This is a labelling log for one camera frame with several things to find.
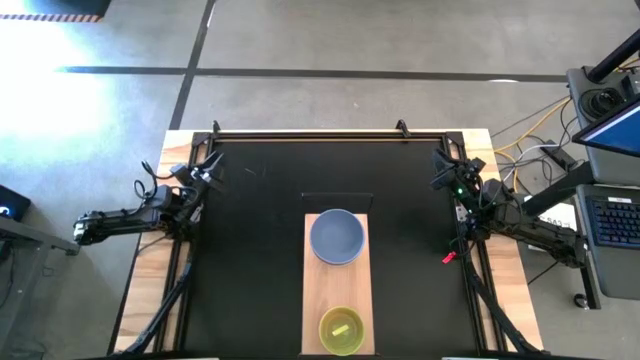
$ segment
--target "black mat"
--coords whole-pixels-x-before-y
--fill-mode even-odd
[[[0,20],[96,22],[111,0],[3,0]]]
[[[301,348],[301,193],[373,194],[369,213],[376,352],[469,354],[460,263],[443,265],[453,204],[433,191],[440,142],[223,143],[226,195],[203,214],[185,350],[295,357]]]

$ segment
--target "office chair wheel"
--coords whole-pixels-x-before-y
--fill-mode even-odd
[[[582,309],[589,310],[589,303],[587,297],[584,294],[575,294],[573,296],[573,303]]]

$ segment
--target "red clip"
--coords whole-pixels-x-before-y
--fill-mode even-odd
[[[443,264],[448,264],[449,261],[453,260],[454,257],[456,257],[456,252],[452,251],[444,259],[442,259],[442,263]]]

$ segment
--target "concrete floor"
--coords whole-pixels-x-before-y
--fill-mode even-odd
[[[51,70],[186,67],[205,3],[113,0],[98,24],[0,21],[0,181],[33,200],[27,223],[69,238],[84,211],[136,204],[139,162],[157,163],[182,84],[182,76]],[[632,0],[219,0],[199,66],[558,75],[597,62],[639,17]],[[198,76],[181,128],[209,128],[214,119],[225,129],[390,128],[402,118],[416,128],[493,133],[566,94],[557,83]],[[553,118],[536,134],[557,141],[560,129]],[[567,148],[585,157],[583,148]],[[545,186],[537,165],[521,178],[534,192]],[[103,355],[133,240],[52,256],[54,276],[42,279],[21,341],[42,342],[46,359]],[[551,263],[521,254],[529,278]],[[562,267],[530,289],[547,350],[637,357],[639,303],[602,297],[600,311],[577,309],[579,273]]]

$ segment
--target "wooden table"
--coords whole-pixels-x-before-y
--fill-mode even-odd
[[[491,178],[499,179],[498,165],[496,164],[491,137],[487,129],[430,129],[414,131],[462,132],[467,157],[471,159],[478,157],[486,163],[482,171],[482,178],[485,180]],[[162,147],[160,164],[158,166],[159,175],[169,174],[169,169],[175,164],[188,162],[194,132],[199,131],[167,131]],[[175,180],[169,180],[164,183],[177,185]],[[139,246],[144,246],[160,236],[162,236],[161,233],[143,234]],[[486,242],[486,245],[500,306],[525,338],[535,347],[542,349],[542,339],[540,338],[538,323],[533,305],[531,304],[529,288],[516,242],[504,236],[493,235],[491,239]],[[188,244],[182,245],[180,252],[182,262],[184,262],[186,257],[187,247]],[[122,318],[120,323],[117,324],[119,328],[114,347],[115,350],[123,350],[128,347],[157,311],[162,301],[171,248],[171,241],[161,241],[145,249],[145,251],[136,258],[131,281],[125,293],[125,299],[123,300],[124,309]],[[479,266],[476,266],[476,269],[481,273]],[[173,345],[177,305],[178,304],[176,304],[169,317],[166,336],[165,339],[163,339],[165,349],[171,349]],[[484,305],[481,306],[481,315],[488,348],[496,349],[496,342],[493,336],[493,323]],[[514,349],[510,343],[508,345],[510,349]]]

